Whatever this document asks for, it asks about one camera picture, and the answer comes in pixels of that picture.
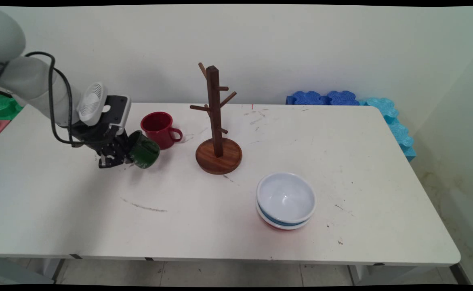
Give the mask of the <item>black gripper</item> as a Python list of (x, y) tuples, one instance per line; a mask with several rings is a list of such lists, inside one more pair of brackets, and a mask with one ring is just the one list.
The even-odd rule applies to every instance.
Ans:
[(83, 122), (71, 126), (72, 137), (93, 149), (99, 156), (99, 168), (112, 168), (124, 163), (133, 163), (130, 156), (132, 144), (127, 135), (117, 135), (120, 127), (98, 123), (89, 127)]

